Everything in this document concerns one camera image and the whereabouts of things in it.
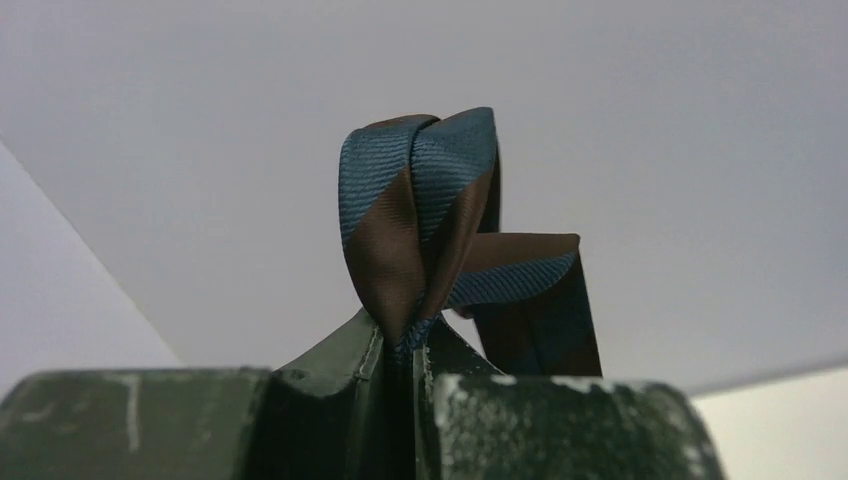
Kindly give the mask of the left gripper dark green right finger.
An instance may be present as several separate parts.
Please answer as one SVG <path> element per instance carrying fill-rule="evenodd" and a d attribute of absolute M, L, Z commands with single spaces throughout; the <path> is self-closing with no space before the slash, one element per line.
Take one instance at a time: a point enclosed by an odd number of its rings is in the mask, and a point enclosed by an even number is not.
<path fill-rule="evenodd" d="M 721 479 L 708 430 L 659 382 L 507 375 L 449 325 L 413 355 L 420 479 Z"/>

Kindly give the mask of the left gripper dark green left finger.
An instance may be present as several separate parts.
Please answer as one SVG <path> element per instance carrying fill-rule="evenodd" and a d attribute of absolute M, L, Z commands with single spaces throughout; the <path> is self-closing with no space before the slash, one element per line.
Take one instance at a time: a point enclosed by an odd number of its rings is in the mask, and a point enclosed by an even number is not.
<path fill-rule="evenodd" d="M 278 370 L 32 374 L 1 405 L 5 479 L 362 479 L 383 473 L 383 338 L 359 313 Z"/>

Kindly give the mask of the blue brown striped tie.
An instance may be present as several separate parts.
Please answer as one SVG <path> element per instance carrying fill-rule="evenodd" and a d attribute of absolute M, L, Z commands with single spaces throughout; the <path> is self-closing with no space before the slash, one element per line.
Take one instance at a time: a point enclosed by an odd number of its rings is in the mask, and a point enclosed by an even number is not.
<path fill-rule="evenodd" d="M 501 228 L 491 108 L 357 129 L 338 179 L 346 265 L 394 367 L 407 367 L 454 310 L 504 373 L 601 375 L 579 236 Z"/>

